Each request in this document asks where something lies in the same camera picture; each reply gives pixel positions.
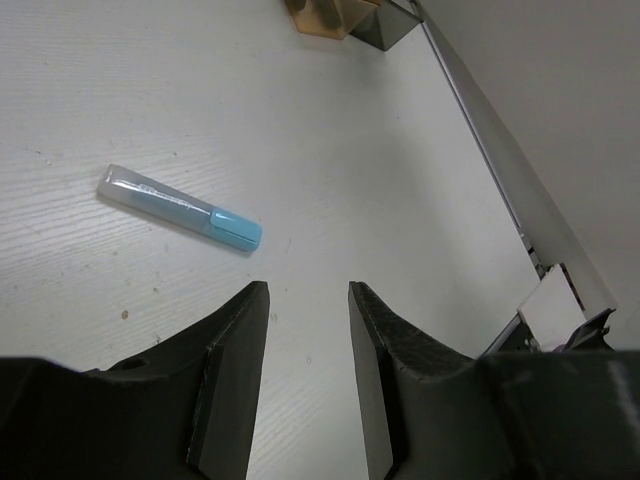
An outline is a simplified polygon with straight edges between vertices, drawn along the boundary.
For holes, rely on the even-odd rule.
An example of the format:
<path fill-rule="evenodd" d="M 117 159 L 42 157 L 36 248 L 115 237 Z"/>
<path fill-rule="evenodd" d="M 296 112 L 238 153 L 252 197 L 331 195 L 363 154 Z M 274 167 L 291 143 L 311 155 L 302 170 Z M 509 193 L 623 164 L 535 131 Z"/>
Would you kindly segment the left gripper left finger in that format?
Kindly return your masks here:
<path fill-rule="evenodd" d="M 217 311 L 106 370 L 1 361 L 5 479 L 243 479 L 270 295 L 249 283 Z"/>

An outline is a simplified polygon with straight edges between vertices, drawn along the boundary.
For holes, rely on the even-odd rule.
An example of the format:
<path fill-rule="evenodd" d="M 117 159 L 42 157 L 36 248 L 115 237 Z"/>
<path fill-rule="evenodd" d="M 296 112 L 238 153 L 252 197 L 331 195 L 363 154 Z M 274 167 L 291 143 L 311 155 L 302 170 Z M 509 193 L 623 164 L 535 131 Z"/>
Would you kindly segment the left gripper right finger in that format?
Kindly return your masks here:
<path fill-rule="evenodd" d="M 608 313 L 556 353 L 511 322 L 470 358 L 349 286 L 355 374 L 372 479 L 635 479 L 639 355 L 605 340 Z"/>

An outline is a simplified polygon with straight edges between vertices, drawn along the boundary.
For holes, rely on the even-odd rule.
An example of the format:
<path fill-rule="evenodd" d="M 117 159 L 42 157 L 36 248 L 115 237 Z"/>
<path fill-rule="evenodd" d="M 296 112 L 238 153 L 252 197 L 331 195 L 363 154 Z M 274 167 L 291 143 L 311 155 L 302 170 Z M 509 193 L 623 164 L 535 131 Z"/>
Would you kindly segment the light blue pastel highlighter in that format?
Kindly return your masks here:
<path fill-rule="evenodd" d="M 107 167 L 97 193 L 242 252 L 256 251 L 262 240 L 258 223 L 119 165 Z"/>

